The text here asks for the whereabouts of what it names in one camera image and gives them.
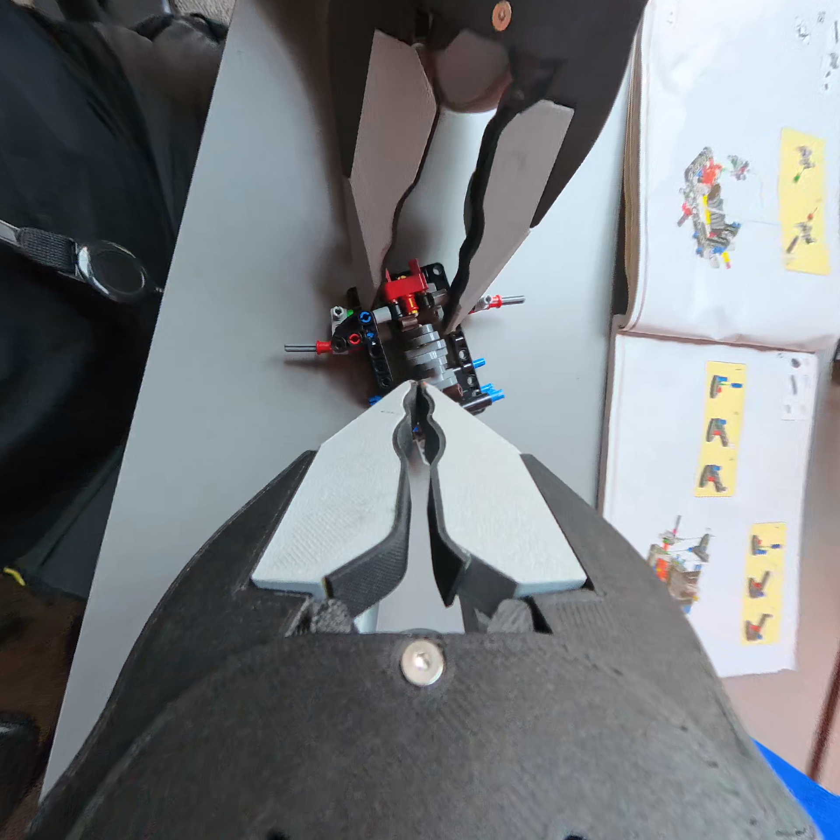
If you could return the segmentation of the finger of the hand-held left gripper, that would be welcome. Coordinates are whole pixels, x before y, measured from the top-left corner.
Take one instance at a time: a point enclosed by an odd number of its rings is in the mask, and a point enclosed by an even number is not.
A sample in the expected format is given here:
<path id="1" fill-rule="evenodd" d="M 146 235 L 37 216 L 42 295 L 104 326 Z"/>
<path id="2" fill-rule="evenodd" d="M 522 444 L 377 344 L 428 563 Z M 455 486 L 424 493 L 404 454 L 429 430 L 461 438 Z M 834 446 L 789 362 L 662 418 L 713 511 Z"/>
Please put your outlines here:
<path id="1" fill-rule="evenodd" d="M 541 99 L 518 112 L 500 108 L 488 123 L 469 183 L 446 332 L 466 318 L 529 236 L 573 116 L 572 108 Z"/>
<path id="2" fill-rule="evenodd" d="M 350 175 L 343 181 L 353 278 L 377 292 L 396 220 L 417 181 L 438 115 L 415 47 L 376 29 Z"/>

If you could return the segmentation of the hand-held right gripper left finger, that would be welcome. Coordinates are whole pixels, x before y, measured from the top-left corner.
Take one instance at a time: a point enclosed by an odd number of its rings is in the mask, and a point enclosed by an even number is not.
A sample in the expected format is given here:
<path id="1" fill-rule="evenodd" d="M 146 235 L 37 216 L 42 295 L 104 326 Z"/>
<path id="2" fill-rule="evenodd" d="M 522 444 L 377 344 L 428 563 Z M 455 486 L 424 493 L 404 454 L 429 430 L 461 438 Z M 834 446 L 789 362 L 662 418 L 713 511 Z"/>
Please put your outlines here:
<path id="1" fill-rule="evenodd" d="M 409 381 L 326 440 L 294 490 L 251 580 L 377 614 L 403 582 L 413 513 L 417 383 Z"/>

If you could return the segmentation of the blue plastic bin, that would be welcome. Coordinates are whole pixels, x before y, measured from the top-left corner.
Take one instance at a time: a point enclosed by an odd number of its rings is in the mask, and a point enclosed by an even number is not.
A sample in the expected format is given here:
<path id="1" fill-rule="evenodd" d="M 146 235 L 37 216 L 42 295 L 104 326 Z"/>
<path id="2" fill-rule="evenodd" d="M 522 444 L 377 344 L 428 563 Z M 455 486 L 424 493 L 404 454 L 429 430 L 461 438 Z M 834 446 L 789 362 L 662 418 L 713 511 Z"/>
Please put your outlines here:
<path id="1" fill-rule="evenodd" d="M 838 794 L 826 790 L 760 742 L 755 741 L 754 743 L 788 792 L 798 801 L 804 812 L 810 816 L 822 837 L 824 839 L 839 839 Z"/>

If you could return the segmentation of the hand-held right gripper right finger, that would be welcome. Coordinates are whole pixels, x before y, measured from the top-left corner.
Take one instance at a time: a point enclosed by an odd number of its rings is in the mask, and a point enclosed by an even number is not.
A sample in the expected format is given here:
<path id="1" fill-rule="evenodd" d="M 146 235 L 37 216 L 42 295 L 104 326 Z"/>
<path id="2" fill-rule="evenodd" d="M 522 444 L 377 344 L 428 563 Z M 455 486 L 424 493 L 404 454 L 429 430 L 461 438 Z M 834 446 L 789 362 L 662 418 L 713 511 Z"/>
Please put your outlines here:
<path id="1" fill-rule="evenodd" d="M 578 590 L 587 577 L 524 456 L 431 385 L 420 385 L 427 517 L 442 601 L 498 607 Z"/>

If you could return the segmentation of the black lego frame assembly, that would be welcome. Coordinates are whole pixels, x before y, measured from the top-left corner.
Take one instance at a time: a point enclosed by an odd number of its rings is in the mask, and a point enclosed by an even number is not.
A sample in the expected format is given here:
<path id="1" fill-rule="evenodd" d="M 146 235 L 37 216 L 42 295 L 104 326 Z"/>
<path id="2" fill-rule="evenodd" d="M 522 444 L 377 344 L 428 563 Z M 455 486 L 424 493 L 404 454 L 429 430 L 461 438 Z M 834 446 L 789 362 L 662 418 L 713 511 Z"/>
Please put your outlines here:
<path id="1" fill-rule="evenodd" d="M 451 285 L 440 262 L 411 259 L 398 273 L 386 271 L 372 303 L 357 287 L 329 310 L 330 334 L 311 343 L 286 343 L 288 355 L 358 357 L 371 371 L 370 406 L 406 381 L 425 382 L 477 416 L 505 398 L 504 390 L 480 381 L 486 360 L 472 353 L 463 326 L 445 332 Z"/>

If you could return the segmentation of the white instruction booklet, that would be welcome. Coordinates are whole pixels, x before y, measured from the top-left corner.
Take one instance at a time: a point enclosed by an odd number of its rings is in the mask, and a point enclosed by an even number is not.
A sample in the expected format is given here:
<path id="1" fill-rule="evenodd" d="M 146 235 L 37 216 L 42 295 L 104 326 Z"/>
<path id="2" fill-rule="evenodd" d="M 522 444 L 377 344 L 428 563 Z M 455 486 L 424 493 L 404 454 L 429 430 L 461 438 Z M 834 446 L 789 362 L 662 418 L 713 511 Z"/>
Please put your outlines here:
<path id="1" fill-rule="evenodd" d="M 600 501 L 720 677 L 795 668 L 838 36 L 838 2 L 650 2 L 635 41 Z"/>

